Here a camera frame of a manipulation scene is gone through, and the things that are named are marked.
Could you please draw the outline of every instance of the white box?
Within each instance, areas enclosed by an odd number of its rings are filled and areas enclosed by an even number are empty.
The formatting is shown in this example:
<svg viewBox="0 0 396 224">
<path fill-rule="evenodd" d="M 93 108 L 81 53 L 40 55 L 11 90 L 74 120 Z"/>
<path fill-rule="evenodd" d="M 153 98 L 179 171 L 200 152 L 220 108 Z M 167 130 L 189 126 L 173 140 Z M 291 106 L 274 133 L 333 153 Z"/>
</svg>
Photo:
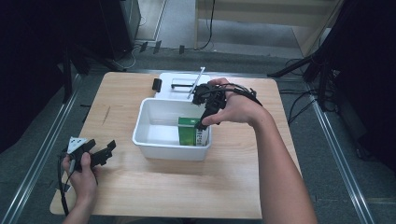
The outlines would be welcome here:
<svg viewBox="0 0 396 224">
<path fill-rule="evenodd" d="M 181 146 L 177 122 L 179 117 L 200 118 L 204 111 L 203 105 L 186 100 L 147 98 L 140 106 L 132 140 L 147 158 L 203 161 L 212 144 L 211 127 L 206 129 L 208 138 L 204 147 Z"/>
</svg>

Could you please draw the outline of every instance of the gray floor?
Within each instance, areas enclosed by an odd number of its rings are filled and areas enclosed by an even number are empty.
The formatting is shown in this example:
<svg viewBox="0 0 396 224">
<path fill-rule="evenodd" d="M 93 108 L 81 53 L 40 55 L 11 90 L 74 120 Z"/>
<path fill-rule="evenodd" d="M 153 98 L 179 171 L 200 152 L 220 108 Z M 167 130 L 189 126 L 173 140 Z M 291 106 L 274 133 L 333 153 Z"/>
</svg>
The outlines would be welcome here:
<svg viewBox="0 0 396 224">
<path fill-rule="evenodd" d="M 156 37 L 157 40 L 163 42 L 162 47 L 178 48 L 179 45 L 185 45 L 188 48 L 193 46 L 193 25 L 191 12 L 189 12 L 193 10 L 193 2 L 191 0 L 167 1 Z M 207 31 L 205 21 L 201 21 L 200 26 L 203 29 L 200 40 L 201 43 L 205 43 L 205 31 Z M 221 76 L 265 77 L 265 74 L 283 68 L 288 59 L 302 57 L 289 27 L 216 21 L 213 29 L 213 45 L 209 45 L 207 52 L 187 51 L 179 55 L 176 50 L 161 49 L 159 53 L 153 54 L 152 48 L 148 48 L 145 52 L 134 53 L 135 64 L 128 71 L 156 70 L 151 71 L 154 73 L 160 73 L 161 70 L 196 71 L 200 66 L 206 65 L 208 72 L 222 72 L 218 74 Z M 237 29 L 242 30 L 230 33 L 230 30 Z M 120 63 L 132 64 L 134 58 L 127 57 Z M 79 135 L 82 121 L 88 113 L 88 108 L 80 105 L 92 103 L 103 75 L 107 71 L 108 69 L 102 65 L 92 63 L 89 75 L 84 76 L 77 100 L 16 223 L 59 223 L 63 220 L 62 216 L 55 216 L 49 211 L 55 192 L 56 155 L 65 147 L 70 136 Z M 280 90 L 305 90 L 305 83 L 297 76 L 287 75 L 276 81 Z M 297 96 L 281 95 L 287 115 Z M 7 212 L 16 188 L 25 177 L 51 123 L 55 120 L 62 106 L 62 97 L 63 92 L 60 90 L 32 122 L 21 140 L 0 154 L 0 217 Z M 309 101 L 308 96 L 304 97 L 296 105 L 294 112 L 299 111 Z M 341 119 L 334 113 L 327 115 L 375 222 L 394 223 L 396 220 L 396 180 L 393 172 L 380 162 L 362 161 L 357 158 L 355 148 Z M 359 223 L 358 213 L 333 158 L 315 110 L 310 107 L 301 114 L 290 125 L 290 131 L 319 223 Z M 112 223 L 113 219 L 114 217 L 93 216 L 91 223 Z"/>
</svg>

